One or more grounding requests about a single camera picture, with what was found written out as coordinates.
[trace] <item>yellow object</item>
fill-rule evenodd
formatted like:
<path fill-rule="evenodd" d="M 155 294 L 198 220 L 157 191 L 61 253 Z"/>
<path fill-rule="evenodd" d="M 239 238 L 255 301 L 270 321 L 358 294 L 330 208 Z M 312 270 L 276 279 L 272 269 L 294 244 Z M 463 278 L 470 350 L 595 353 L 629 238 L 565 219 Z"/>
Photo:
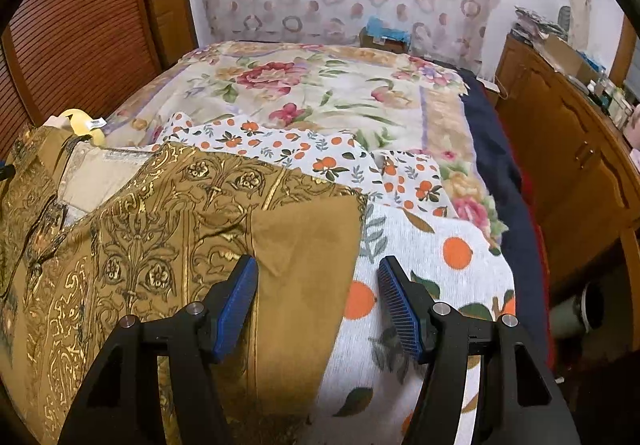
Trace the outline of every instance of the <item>yellow object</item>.
<path fill-rule="evenodd" d="M 93 120 L 92 117 L 87 115 L 82 110 L 66 110 L 61 117 L 68 117 L 71 123 L 71 129 L 78 136 L 90 135 L 95 146 L 104 146 L 104 133 L 100 129 L 91 129 L 88 123 Z"/>

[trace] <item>wooden louvered door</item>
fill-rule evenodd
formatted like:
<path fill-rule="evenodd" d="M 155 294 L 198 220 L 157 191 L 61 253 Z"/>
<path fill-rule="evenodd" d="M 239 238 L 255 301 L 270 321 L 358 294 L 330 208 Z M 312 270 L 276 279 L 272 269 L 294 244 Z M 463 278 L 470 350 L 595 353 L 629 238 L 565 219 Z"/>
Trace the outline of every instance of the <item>wooden louvered door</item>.
<path fill-rule="evenodd" d="M 24 0 L 2 48 L 4 151 L 25 120 L 67 108 L 105 117 L 160 72 L 145 0 Z"/>

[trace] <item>cardboard box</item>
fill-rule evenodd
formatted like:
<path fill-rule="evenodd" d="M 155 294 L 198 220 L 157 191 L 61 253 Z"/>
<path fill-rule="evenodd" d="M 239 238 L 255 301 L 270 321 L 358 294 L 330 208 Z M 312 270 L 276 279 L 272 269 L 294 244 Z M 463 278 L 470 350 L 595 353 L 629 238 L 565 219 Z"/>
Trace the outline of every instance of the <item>cardboard box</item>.
<path fill-rule="evenodd" d="M 539 52 L 554 69 L 575 77 L 585 86 L 592 80 L 598 80 L 598 74 L 587 61 L 555 35 L 549 35 Z"/>
<path fill-rule="evenodd" d="M 395 39 L 374 39 L 370 35 L 367 35 L 367 29 L 363 28 L 360 31 L 360 47 L 361 48 L 375 48 L 376 50 L 391 51 L 393 53 L 408 53 L 409 44 Z"/>

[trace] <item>wooden dresser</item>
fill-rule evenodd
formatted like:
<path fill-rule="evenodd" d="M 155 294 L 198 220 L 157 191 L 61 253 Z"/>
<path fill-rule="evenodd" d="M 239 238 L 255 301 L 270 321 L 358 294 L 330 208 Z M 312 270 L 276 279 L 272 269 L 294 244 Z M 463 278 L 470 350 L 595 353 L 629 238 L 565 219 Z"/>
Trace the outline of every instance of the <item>wooden dresser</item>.
<path fill-rule="evenodd" d="M 520 168 L 548 253 L 552 294 L 622 244 L 640 347 L 640 174 L 622 134 L 533 48 L 508 36 L 496 73 L 497 111 Z"/>

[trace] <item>wooden desk leg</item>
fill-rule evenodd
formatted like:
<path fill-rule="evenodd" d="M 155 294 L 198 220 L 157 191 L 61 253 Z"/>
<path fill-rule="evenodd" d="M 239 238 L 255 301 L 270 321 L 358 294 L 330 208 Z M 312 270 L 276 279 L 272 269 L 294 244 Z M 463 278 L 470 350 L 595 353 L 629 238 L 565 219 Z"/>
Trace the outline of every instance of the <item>wooden desk leg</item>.
<path fill-rule="evenodd" d="M 620 232 L 620 242 L 625 253 L 626 272 L 629 276 L 632 310 L 632 351 L 640 349 L 640 247 L 636 231 L 632 228 Z"/>

